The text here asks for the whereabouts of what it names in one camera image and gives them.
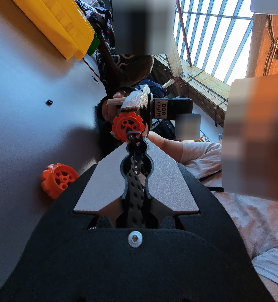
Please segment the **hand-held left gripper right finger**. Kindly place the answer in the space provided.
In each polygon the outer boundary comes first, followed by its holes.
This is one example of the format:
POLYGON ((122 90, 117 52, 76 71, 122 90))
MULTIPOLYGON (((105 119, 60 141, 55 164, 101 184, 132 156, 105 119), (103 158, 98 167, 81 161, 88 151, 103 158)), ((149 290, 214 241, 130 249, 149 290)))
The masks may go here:
POLYGON ((151 172, 146 178, 145 189, 151 200, 150 216, 157 220, 160 227, 165 217, 199 214, 199 208, 179 169, 178 163, 148 138, 145 155, 151 162, 151 172))

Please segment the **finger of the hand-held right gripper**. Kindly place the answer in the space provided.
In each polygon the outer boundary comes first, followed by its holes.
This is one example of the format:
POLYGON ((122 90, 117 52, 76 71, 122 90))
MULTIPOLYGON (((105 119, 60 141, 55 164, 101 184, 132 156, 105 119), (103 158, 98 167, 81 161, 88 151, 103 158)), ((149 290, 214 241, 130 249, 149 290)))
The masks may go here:
POLYGON ((151 110, 151 93, 148 85, 140 85, 139 90, 132 91, 120 107, 121 112, 151 110))

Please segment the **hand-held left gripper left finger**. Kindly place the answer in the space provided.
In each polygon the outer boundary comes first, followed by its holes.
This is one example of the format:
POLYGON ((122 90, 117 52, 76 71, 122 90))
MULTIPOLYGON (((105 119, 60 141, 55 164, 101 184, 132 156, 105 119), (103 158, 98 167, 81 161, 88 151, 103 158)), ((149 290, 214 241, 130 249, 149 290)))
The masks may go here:
POLYGON ((99 161, 74 212, 107 216, 116 227, 116 220, 123 213, 121 199, 126 180, 121 172, 121 164, 128 156, 127 144, 123 143, 99 161))

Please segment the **orange toy wheel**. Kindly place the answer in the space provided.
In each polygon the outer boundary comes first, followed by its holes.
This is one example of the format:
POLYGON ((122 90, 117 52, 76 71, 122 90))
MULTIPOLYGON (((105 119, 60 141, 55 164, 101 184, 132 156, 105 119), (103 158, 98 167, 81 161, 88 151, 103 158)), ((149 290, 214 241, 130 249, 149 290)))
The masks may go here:
POLYGON ((41 174, 41 187, 53 200, 79 178, 77 172, 70 166, 61 163, 50 164, 41 174))
POLYGON ((121 112, 118 117, 115 117, 112 125, 112 132, 117 140, 122 143, 127 141, 128 131, 137 131, 143 133, 145 126, 143 119, 136 115, 135 112, 121 112))

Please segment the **black perforated beam with axle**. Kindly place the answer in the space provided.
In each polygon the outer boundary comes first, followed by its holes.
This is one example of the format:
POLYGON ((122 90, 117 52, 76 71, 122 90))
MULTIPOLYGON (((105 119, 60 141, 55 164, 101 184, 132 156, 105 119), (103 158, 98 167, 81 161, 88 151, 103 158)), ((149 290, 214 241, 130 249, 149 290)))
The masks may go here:
POLYGON ((140 131, 133 131, 127 128, 127 139, 130 141, 130 146, 133 147, 131 155, 131 168, 127 174, 129 187, 129 209, 127 216, 128 228, 145 228, 145 221, 142 216, 141 208, 144 201, 144 191, 140 182, 141 160, 142 160, 142 134, 140 131))

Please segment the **grey desk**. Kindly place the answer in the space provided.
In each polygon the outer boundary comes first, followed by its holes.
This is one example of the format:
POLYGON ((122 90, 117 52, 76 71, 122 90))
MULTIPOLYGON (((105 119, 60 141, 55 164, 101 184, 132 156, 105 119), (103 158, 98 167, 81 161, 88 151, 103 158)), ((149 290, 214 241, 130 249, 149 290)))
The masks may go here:
POLYGON ((106 93, 86 63, 98 72, 88 56, 66 60, 13 1, 0 1, 0 287, 52 204, 42 171, 62 163, 81 175, 101 159, 95 106, 106 93))

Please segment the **person's right hand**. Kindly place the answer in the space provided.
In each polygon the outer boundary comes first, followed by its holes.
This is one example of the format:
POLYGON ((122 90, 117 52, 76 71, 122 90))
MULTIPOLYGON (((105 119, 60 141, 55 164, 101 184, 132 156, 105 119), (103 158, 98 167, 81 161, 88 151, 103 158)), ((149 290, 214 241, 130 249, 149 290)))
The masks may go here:
MULTIPOLYGON (((120 91, 116 92, 112 97, 110 97, 110 99, 127 97, 129 94, 130 93, 128 93, 124 90, 120 90, 120 91)), ((110 122, 111 125, 113 125, 114 118, 116 116, 119 116, 118 106, 117 105, 108 105, 107 99, 106 99, 102 103, 101 110, 102 110, 102 116, 103 116, 104 120, 107 122, 110 122)))

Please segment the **navy jacket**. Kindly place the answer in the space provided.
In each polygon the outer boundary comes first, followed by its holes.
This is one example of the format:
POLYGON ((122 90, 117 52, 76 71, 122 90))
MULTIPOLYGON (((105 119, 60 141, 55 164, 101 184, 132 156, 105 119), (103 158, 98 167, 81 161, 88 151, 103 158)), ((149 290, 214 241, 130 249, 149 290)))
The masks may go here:
POLYGON ((141 85, 148 85, 150 92, 153 94, 154 98, 166 98, 167 89, 163 88, 160 84, 151 81, 150 79, 144 79, 141 81, 136 88, 140 90, 141 85))

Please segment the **green plastic bin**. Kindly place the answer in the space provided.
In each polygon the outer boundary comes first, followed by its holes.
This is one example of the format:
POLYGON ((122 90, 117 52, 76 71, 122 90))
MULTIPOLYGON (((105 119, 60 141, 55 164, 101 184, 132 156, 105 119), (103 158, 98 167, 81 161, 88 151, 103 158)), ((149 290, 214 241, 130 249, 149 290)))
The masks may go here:
POLYGON ((100 40, 98 39, 96 32, 94 32, 94 38, 88 48, 87 54, 89 56, 92 56, 95 53, 95 51, 97 50, 99 44, 100 44, 100 40))

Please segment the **skylight window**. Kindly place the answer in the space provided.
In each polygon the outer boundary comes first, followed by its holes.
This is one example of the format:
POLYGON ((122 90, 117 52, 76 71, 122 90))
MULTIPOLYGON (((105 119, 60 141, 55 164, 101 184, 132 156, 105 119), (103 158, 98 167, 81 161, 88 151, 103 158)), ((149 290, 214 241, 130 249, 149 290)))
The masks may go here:
POLYGON ((245 78, 253 27, 250 0, 181 0, 187 44, 175 11, 174 37, 181 59, 231 85, 245 78))

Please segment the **person's pale shirt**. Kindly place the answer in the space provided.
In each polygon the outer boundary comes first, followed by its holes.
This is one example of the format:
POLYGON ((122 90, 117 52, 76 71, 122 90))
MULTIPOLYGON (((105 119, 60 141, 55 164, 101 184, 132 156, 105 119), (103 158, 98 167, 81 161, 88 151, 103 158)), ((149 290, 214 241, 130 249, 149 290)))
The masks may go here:
MULTIPOLYGON (((183 142, 182 163, 205 186, 223 187, 221 145, 183 142)), ((278 301, 278 202, 213 192, 239 230, 254 269, 278 301)))

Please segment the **yellow plastic bin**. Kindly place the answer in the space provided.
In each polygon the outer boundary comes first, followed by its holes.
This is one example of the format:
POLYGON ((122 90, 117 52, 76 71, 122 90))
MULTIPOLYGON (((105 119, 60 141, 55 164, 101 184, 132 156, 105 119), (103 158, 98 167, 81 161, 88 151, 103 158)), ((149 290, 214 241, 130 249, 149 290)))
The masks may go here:
POLYGON ((66 58, 81 60, 94 29, 74 0, 14 0, 14 3, 66 58))

